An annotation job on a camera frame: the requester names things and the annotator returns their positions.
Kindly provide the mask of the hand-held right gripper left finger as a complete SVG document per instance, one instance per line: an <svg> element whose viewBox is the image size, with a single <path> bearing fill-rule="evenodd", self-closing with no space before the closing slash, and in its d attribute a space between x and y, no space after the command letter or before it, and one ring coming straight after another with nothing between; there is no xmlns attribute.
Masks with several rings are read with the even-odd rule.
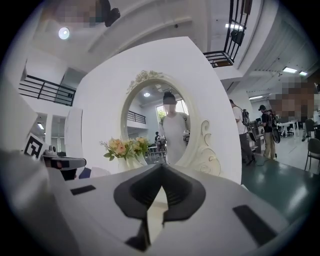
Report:
<svg viewBox="0 0 320 256"><path fill-rule="evenodd" d="M160 256L148 240L148 207L156 198L162 166L66 181L72 231L83 256Z"/></svg>

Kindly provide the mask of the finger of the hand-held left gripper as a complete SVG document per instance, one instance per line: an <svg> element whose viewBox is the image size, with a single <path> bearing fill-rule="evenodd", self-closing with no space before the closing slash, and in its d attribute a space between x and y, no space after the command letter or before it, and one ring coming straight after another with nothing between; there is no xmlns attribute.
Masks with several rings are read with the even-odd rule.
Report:
<svg viewBox="0 0 320 256"><path fill-rule="evenodd" d="M59 159L61 170L74 170L85 167L87 161L84 158L61 157Z"/></svg>

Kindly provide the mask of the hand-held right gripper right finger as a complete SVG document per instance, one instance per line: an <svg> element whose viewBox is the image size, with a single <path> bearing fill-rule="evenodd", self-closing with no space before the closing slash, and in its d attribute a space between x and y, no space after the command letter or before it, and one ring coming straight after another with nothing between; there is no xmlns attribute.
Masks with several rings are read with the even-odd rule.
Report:
<svg viewBox="0 0 320 256"><path fill-rule="evenodd" d="M288 221L236 182L179 166L164 169L191 185L178 207L184 214L195 211L188 219L164 223L161 256L267 256L284 242Z"/></svg>

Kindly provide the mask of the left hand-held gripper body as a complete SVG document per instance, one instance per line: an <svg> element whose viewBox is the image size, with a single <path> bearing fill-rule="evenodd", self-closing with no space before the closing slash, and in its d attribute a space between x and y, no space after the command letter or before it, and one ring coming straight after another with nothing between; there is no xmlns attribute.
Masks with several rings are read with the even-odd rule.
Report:
<svg viewBox="0 0 320 256"><path fill-rule="evenodd" d="M58 153L54 146L43 142L31 132L27 136L23 153L38 161L45 161L58 157Z"/></svg>

